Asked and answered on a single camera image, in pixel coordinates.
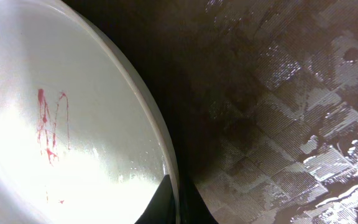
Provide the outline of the pale green plate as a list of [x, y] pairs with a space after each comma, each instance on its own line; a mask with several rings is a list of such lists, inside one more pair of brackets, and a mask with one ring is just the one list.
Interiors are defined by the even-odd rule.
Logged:
[[62, 1], [0, 1], [0, 223], [135, 223], [169, 132], [137, 70]]

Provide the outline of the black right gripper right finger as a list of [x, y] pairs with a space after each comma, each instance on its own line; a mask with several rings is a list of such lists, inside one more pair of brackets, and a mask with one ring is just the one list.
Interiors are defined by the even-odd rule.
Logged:
[[180, 184], [181, 224], [218, 224], [191, 180]]

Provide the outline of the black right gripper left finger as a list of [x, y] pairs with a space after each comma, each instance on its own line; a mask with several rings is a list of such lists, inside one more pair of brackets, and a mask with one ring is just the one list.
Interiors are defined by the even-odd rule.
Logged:
[[135, 224], [175, 224], [176, 208], [172, 183], [165, 175], [144, 213]]

